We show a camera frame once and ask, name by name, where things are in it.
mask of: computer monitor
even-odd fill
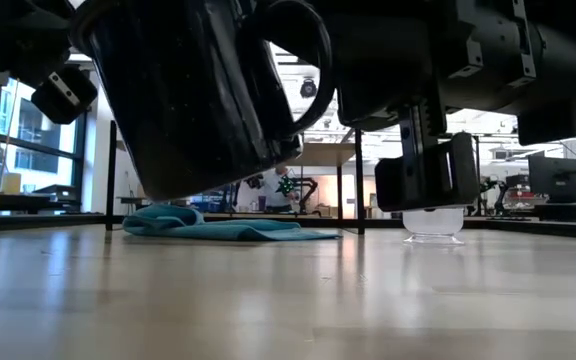
[[[530,180],[526,174],[506,176],[506,185],[510,188],[521,188],[522,186],[529,184]]]
[[[576,159],[528,157],[530,191],[550,203],[576,203]]]

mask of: black mug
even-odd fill
[[[312,26],[321,80],[295,122],[264,38],[273,18],[296,13]],[[301,0],[260,3],[248,14],[236,0],[87,0],[71,38],[93,59],[153,200],[196,194],[298,156],[296,135],[323,115],[334,92],[330,38]]]

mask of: window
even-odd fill
[[[58,149],[61,126],[53,124],[30,101],[21,99],[20,105],[18,138]]]
[[[12,94],[2,90],[0,100],[0,134],[6,135],[12,119]]]
[[[57,174],[58,160],[54,155],[38,153],[28,149],[17,149],[15,169],[37,170]]]
[[[3,166],[4,147],[5,144],[0,144],[0,173]],[[72,159],[8,145],[7,170],[4,174],[21,174],[20,192],[24,191],[24,185],[32,185],[33,190],[50,185],[72,185],[73,164]]]

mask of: wooden surface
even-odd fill
[[[0,359],[576,359],[576,240],[0,233]]]
[[[304,144],[304,152],[288,166],[342,166],[355,156],[354,144]]]

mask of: person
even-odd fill
[[[266,196],[266,212],[269,213],[282,213],[292,211],[290,201],[295,199],[295,193],[289,192],[284,195],[279,190],[281,178],[288,174],[288,168],[284,165],[279,165],[274,169],[266,171],[263,179],[262,192]]]

